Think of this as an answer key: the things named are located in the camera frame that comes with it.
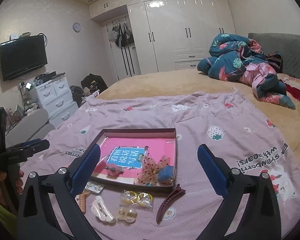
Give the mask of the pink strawberry print sheet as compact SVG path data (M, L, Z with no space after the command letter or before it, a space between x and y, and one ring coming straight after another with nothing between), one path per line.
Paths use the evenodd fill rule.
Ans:
M154 198L152 210L139 210L129 225L102 223L92 212L87 220L103 239L195 239L220 205L198 159L206 144L230 167L259 175L268 172L279 202L282 234L300 218L300 166L292 144L279 124L263 114L240 92L157 96L126 100L89 99L59 129L47 135L50 148L22 165L25 174L51 174L80 157L103 129L173 128L176 130L176 182L185 189L163 221L155 221L164 200Z

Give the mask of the teal pink floral quilt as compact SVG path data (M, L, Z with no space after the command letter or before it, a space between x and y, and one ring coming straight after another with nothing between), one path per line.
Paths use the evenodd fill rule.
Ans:
M198 63L199 72L212 79L243 83L252 88L257 100L295 109L285 84L278 79L276 70L255 40L235 34L218 34L209 54Z

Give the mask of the grey bed footboard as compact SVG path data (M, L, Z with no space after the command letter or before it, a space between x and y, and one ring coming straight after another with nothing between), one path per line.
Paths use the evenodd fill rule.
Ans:
M6 135L6 147L34 139L44 139L55 127L49 123L49 115L45 109L34 110L22 118Z

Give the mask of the clear pearl claw clip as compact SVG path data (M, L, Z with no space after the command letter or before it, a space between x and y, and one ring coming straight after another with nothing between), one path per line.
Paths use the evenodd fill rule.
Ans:
M136 221L137 216L138 214L134 209L120 207L116 218L127 223L134 223Z

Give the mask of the white built-in wardrobe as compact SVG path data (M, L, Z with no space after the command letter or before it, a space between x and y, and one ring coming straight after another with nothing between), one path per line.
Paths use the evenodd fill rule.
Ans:
M228 0L98 0L90 18L129 17L141 74L194 68L218 34L234 34Z

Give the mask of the round wall clock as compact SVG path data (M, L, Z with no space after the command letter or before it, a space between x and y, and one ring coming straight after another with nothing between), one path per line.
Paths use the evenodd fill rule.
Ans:
M77 22L73 24L72 28L76 33L79 33L81 31L81 25Z

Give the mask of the hanging bags on door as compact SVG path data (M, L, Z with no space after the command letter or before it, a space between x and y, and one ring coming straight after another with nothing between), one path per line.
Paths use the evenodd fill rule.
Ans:
M130 44L134 44L132 31L126 22L118 23L108 32L108 40L114 42L117 47L123 48Z

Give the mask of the beige polka dot bow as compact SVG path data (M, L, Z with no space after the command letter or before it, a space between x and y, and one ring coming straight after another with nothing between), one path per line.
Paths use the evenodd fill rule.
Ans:
M162 156L161 159L156 162L150 155L146 155L144 156L141 163L142 169L137 174L134 183L137 185L158 186L159 171L170 164L170 158Z

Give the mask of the black wall television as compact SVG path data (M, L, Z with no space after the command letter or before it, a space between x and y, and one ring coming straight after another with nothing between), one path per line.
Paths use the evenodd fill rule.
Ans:
M45 36L21 37L0 44L3 81L13 80L47 64Z

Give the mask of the pink fuzzy hair clip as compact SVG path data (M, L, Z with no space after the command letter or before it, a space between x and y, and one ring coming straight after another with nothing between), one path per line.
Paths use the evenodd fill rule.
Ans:
M104 169L107 172L107 176L110 178L113 178L113 179L119 177L120 175L122 175L124 173L123 168L120 166L117 166L114 163L107 164L104 167Z

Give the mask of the maroon long hair clip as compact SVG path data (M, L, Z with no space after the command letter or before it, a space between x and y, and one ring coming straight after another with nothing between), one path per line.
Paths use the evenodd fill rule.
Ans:
M177 184L175 189L164 199L161 203L156 216L156 223L159 225L163 219L165 212L178 198L182 197L186 193L185 189L182 189L180 184Z

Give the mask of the white drawer chest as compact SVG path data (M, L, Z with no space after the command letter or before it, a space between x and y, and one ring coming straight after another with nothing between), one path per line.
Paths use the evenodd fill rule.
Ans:
M47 111L49 123L55 128L60 127L78 110L65 74L56 75L34 86L29 95L31 99L37 100L39 108Z

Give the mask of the tan bed blanket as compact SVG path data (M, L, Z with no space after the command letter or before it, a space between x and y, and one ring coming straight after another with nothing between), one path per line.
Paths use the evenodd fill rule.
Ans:
M118 81L101 93L100 99L133 99L153 96L173 96L205 93L231 92L239 90L270 121L273 122L287 139L294 156L300 162L300 102L293 100L296 109L260 102L255 99L252 89L242 83L211 79L196 69L175 70L171 72L137 75Z

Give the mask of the black bag on floor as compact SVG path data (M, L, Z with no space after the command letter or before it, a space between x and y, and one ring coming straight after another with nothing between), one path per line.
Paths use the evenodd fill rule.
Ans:
M81 85L82 88L88 88L91 93L96 92L97 90L102 93L108 88L101 76L91 73L81 81Z

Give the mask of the earring card in packet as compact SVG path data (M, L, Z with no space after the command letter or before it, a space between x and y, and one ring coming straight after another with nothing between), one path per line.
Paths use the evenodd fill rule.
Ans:
M104 189L104 185L98 184L95 181L88 181L85 189L93 194L101 194L102 190Z

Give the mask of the pink book with blue label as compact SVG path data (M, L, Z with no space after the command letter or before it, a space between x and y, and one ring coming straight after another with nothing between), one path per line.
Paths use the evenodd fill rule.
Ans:
M170 158L170 164L173 166L172 180L165 183L159 183L158 186L171 186L174 180L176 163L176 139L171 137L106 137L100 143L101 156L100 163L96 165L92 177L104 182L112 182L124 185L137 185L134 183L137 174L142 169L142 160L144 156L150 155L156 162L162 156ZM104 167L107 164L114 163L123 168L124 173L117 178L110 178Z

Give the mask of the blue hair claw clip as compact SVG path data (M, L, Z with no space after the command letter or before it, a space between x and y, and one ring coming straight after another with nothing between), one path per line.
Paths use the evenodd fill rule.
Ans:
M173 166L166 165L158 171L158 182L165 183L172 180L173 177Z

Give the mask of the shallow dark cardboard box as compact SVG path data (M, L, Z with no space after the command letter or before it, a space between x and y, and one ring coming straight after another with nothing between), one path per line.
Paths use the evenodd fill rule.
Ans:
M101 151L93 180L126 189L173 190L177 170L175 129L103 129L92 145L98 145Z

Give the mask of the red floral pillow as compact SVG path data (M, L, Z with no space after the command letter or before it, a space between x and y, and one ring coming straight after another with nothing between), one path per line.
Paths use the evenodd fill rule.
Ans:
M285 84L287 92L300 102L300 79L282 73L277 77Z

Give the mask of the white cream claw clip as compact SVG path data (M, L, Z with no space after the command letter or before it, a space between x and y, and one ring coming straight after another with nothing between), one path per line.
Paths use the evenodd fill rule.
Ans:
M96 196L91 206L92 213L103 223L115 223L114 216L106 207L104 200L101 196Z

